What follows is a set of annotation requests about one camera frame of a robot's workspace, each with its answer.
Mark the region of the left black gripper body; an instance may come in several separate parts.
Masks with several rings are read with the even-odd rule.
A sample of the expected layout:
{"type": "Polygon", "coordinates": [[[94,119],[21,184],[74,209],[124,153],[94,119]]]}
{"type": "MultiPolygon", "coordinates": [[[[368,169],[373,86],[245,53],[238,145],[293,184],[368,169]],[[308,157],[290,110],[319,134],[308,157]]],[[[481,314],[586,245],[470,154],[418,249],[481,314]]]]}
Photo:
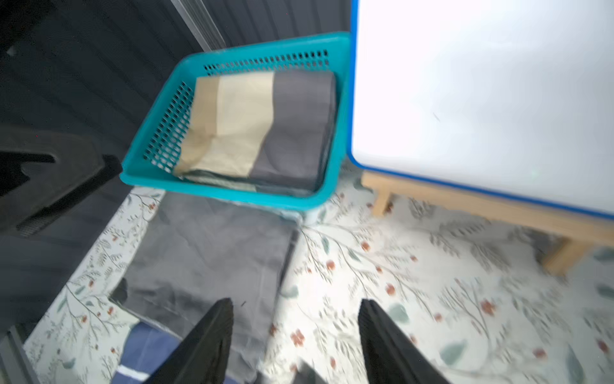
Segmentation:
{"type": "Polygon", "coordinates": [[[1,232],[35,235],[122,172],[86,137],[1,126],[1,232]]]}

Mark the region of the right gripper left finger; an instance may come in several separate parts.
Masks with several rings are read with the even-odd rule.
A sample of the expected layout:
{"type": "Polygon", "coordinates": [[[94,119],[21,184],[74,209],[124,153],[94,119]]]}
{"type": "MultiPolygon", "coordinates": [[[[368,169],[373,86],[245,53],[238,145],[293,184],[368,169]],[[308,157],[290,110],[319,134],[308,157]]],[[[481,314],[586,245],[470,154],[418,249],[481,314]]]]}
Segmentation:
{"type": "Polygon", "coordinates": [[[145,383],[223,383],[232,333],[233,303],[221,299],[145,383]]]}

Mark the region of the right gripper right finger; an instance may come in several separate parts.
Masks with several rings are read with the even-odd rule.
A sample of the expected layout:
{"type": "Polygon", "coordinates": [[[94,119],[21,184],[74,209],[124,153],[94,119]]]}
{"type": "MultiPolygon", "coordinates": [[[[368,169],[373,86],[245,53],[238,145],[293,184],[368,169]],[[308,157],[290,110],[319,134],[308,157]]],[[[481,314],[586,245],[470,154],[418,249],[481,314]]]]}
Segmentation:
{"type": "Polygon", "coordinates": [[[374,300],[361,301],[358,326],[370,384],[449,383],[374,300]]]}

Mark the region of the teal plastic basket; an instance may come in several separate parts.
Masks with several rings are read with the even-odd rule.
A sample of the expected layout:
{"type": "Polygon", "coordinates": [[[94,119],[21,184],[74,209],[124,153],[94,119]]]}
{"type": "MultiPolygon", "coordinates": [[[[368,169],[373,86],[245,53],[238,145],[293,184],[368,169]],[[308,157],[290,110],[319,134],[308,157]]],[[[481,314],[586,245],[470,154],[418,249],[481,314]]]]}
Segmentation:
{"type": "Polygon", "coordinates": [[[171,72],[143,120],[126,157],[120,179],[127,185],[187,195],[249,203],[289,211],[309,211],[324,204],[337,188],[347,154],[353,108],[353,37],[326,33],[192,54],[171,72]],[[337,79],[337,118],[328,164],[319,190],[306,197],[225,190],[182,181],[172,174],[201,77],[265,70],[329,70],[337,79]]]}

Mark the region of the beige grey pillowcase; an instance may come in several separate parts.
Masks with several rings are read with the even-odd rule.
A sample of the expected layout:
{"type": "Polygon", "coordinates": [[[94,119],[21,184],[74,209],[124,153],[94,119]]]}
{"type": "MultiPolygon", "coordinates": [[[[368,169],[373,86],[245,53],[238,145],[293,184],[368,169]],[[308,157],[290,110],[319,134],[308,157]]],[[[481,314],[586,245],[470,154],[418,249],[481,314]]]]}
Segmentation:
{"type": "Polygon", "coordinates": [[[200,77],[174,175],[202,184],[310,195],[324,179],[337,117],[329,71],[200,77]]]}

